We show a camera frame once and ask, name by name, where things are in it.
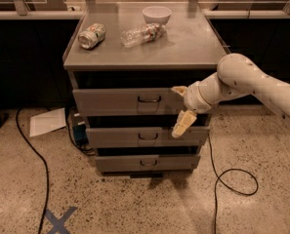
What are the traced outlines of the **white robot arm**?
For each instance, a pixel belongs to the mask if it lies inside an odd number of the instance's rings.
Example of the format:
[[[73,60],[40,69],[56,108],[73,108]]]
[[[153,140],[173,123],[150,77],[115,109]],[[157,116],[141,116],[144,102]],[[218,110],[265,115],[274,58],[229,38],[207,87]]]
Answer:
[[[241,54],[228,54],[217,64],[216,72],[189,86],[175,86],[186,107],[178,115],[172,137],[181,137],[199,114],[212,110],[222,101],[255,97],[281,121],[290,126],[290,84],[267,75]]]

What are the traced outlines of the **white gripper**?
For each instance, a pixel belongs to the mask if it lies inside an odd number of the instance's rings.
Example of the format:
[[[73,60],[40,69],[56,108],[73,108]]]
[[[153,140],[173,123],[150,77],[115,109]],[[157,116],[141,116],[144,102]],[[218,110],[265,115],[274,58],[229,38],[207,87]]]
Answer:
[[[200,82],[186,86],[174,86],[171,91],[184,98],[187,111],[181,111],[172,131],[172,137],[181,137],[185,131],[195,122],[196,114],[209,111],[212,106],[203,98],[200,92]]]

